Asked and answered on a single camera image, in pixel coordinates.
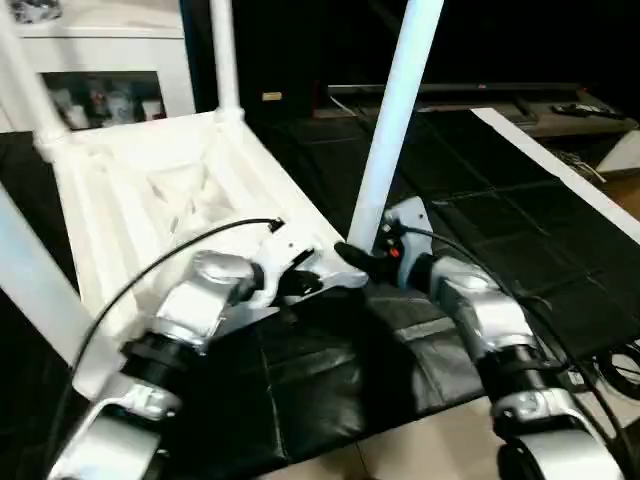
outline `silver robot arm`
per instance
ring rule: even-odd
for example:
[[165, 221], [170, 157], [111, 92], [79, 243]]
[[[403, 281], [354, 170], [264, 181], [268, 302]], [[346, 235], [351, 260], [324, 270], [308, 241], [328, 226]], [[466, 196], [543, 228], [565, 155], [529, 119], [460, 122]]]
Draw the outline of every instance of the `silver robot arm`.
[[89, 408], [49, 480], [152, 480], [163, 429], [182, 405], [185, 373], [204, 354], [227, 309], [263, 287], [261, 268], [242, 258], [197, 252], [148, 329], [126, 346], [128, 360]]
[[519, 303], [477, 265], [436, 258], [419, 198], [385, 214], [373, 257], [347, 244], [336, 251], [374, 279], [414, 288], [454, 321], [491, 401], [503, 480], [621, 480], [623, 473], [594, 426], [550, 370]]

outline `black cable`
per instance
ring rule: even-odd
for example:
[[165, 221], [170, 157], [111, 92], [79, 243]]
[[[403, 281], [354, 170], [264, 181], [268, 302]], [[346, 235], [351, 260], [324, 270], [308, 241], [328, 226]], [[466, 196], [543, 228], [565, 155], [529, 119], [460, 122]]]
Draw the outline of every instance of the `black cable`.
[[231, 230], [232, 228], [240, 227], [243, 225], [253, 225], [253, 224], [260, 224], [260, 223], [269, 224], [272, 230], [275, 230], [276, 228], [282, 225], [281, 220], [275, 220], [271, 218], [249, 218], [246, 220], [239, 220], [237, 222], [228, 223], [226, 225], [222, 225], [220, 227], [216, 227], [211, 230], [208, 230], [204, 233], [201, 233], [200, 235], [197, 235], [191, 240], [188, 240], [178, 245], [177, 247], [169, 250], [164, 255], [161, 255], [160, 257], [158, 257], [158, 259], [156, 259], [153, 263], [151, 263], [149, 266], [147, 266], [142, 271], [140, 271], [135, 277], [129, 280], [118, 291], [118, 293], [115, 294], [115, 296], [111, 299], [111, 301], [98, 314], [98, 316], [94, 320], [91, 327], [89, 327], [89, 329], [85, 333], [82, 343], [80, 344], [80, 348], [76, 353], [73, 363], [71, 364], [71, 371], [69, 373], [69, 378], [64, 386], [64, 389], [60, 396], [60, 400], [58, 401], [56, 412], [53, 416], [53, 420], [51, 423], [50, 434], [49, 434], [49, 438], [47, 439], [47, 448], [45, 449], [45, 455], [46, 455], [45, 462], [44, 462], [45, 468], [47, 468], [47, 466], [49, 466], [50, 468], [53, 467], [53, 462], [55, 461], [54, 454], [55, 454], [56, 445], [58, 443], [58, 438], [60, 436], [60, 429], [62, 428], [64, 413], [71, 399], [71, 393], [73, 392], [73, 379], [78, 373], [78, 368], [80, 367], [82, 358], [84, 357], [87, 351], [87, 348], [91, 344], [91, 340], [93, 339], [93, 336], [96, 334], [96, 332], [98, 331], [98, 328], [100, 328], [100, 325], [102, 324], [106, 316], [109, 314], [111, 309], [122, 299], [122, 297], [124, 297], [124, 295], [129, 290], [131, 290], [138, 282], [140, 282], [140, 280], [142, 280], [149, 272], [151, 272], [152, 270], [154, 270], [155, 268], [157, 268], [158, 266], [160, 266], [170, 258], [174, 257], [178, 253], [182, 252], [183, 250], [191, 247], [192, 245], [200, 242], [201, 240], [204, 240], [206, 238], [209, 238], [213, 235], [224, 232], [226, 230]]
[[[627, 357], [640, 368], [640, 352], [630, 345], [622, 345], [596, 356], [600, 374], [609, 385], [623, 395], [634, 400], [640, 400], [640, 384], [632, 382], [628, 377], [620, 373], [619, 370], [629, 369], [617, 367], [613, 364], [613, 357], [616, 355]], [[639, 373], [638, 371], [630, 371], [636, 375]]]
[[[495, 273], [493, 273], [491, 271], [491, 269], [489, 269], [487, 267], [487, 265], [483, 261], [481, 261], [476, 255], [471, 253], [469, 250], [467, 250], [466, 248], [464, 248], [462, 245], [458, 244], [457, 242], [454, 242], [453, 240], [450, 240], [450, 239], [448, 239], [448, 238], [446, 238], [446, 237], [444, 237], [442, 235], [438, 235], [437, 233], [429, 232], [428, 230], [423, 230], [421, 228], [407, 227], [407, 226], [404, 226], [404, 225], [401, 225], [400, 228], [405, 232], [417, 233], [417, 234], [420, 234], [420, 235], [424, 235], [426, 237], [430, 237], [430, 238], [432, 238], [434, 240], [438, 240], [438, 241], [440, 241], [442, 243], [445, 243], [445, 244], [449, 245], [454, 250], [456, 250], [459, 253], [461, 253], [464, 256], [466, 256], [472, 263], [475, 263], [480, 268], [482, 268], [485, 272], [487, 272], [487, 274], [490, 277], [492, 277], [493, 281], [496, 282], [496, 284], [500, 287], [500, 289], [506, 295], [509, 295], [510, 297], [514, 298], [516, 301], [526, 300], [527, 299], [526, 297], [523, 298], [522, 296], [515, 295], [512, 292], [512, 290], [500, 279], [500, 277], [498, 277]], [[536, 319], [540, 323], [542, 323], [542, 326], [553, 337], [553, 340], [562, 349], [562, 351], [564, 352], [565, 356], [569, 360], [569, 363], [572, 364], [576, 368], [578, 373], [580, 373], [580, 375], [584, 379], [584, 383], [586, 384], [587, 388], [596, 397], [596, 400], [600, 404], [600, 407], [602, 408], [602, 410], [606, 414], [607, 418], [609, 419], [609, 422], [611, 422], [611, 425], [613, 426], [613, 429], [616, 432], [616, 436], [620, 439], [620, 442], [622, 443], [622, 446], [623, 446], [623, 449], [624, 449], [624, 456], [626, 457], [626, 458], [623, 459], [624, 462], [621, 462], [622, 463], [622, 469], [625, 472], [633, 473], [633, 472], [631, 472], [631, 469], [633, 468], [633, 463], [632, 463], [632, 458], [633, 458], [632, 457], [632, 452], [633, 452], [633, 450], [632, 450], [632, 447], [631, 447], [631, 442], [629, 441], [629, 437], [627, 436], [627, 433], [625, 432], [624, 428], [622, 427], [622, 424], [620, 423], [620, 420], [615, 415], [615, 413], [611, 409], [611, 406], [609, 405], [607, 400], [602, 395], [602, 392], [600, 392], [600, 390], [598, 390], [595, 382], [591, 378], [591, 374], [582, 365], [580, 360], [573, 354], [571, 349], [569, 349], [569, 347], [566, 344], [566, 342], [557, 333], [557, 331], [551, 325], [551, 322], [549, 322], [547, 317], [545, 315], [540, 314], [536, 310], [530, 309], [529, 311], [536, 317]], [[592, 415], [590, 415], [590, 417], [587, 417], [587, 418], [589, 419], [589, 421], [591, 421], [591, 419], [593, 419], [595, 421], [595, 419], [593, 418]], [[604, 433], [604, 430], [602, 429], [601, 425], [599, 425], [599, 428], [598, 427], [596, 427], [596, 428], [598, 429], [598, 433], [600, 433], [600, 431], [602, 431]], [[608, 436], [604, 436], [603, 440], [605, 442], [607, 442], [607, 440], [610, 440], [610, 439], [609, 439]], [[609, 450], [611, 450], [610, 441], [607, 442], [607, 443], [609, 445]]]

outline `black mat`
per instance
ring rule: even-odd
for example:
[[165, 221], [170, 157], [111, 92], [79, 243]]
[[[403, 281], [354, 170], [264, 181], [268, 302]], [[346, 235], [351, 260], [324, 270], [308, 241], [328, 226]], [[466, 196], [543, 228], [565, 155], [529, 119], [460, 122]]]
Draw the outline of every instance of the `black mat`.
[[[346, 235], [375, 120], [253, 128]], [[413, 195], [516, 291], [549, 301], [578, 355], [640, 336], [640, 246], [473, 113], [414, 115], [387, 204]]]
[[[346, 233], [372, 121], [255, 128]], [[53, 174], [30, 142], [0, 136], [0, 180], [73, 278]], [[554, 323], [583, 354], [638, 336], [637, 245], [471, 114], [413, 120], [389, 201], [416, 192], [437, 232], [548, 299]], [[10, 392], [0, 396], [0, 476], [38, 478], [66, 370], [0, 300]], [[376, 286], [326, 292], [215, 343], [191, 385], [167, 437], [167, 478], [258, 475], [481, 395], [451, 322], [419, 295]], [[70, 417], [82, 406], [76, 399]]]

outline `floor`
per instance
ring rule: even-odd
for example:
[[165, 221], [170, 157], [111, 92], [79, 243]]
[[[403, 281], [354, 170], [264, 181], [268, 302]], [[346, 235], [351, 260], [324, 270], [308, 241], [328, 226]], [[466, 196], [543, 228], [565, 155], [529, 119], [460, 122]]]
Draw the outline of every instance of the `floor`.
[[[640, 416], [640, 402], [601, 386], [621, 422]], [[605, 424], [591, 394], [583, 400]], [[357, 445], [293, 465], [263, 480], [496, 480], [500, 441], [491, 431], [489, 402], [481, 398], [371, 437]]]

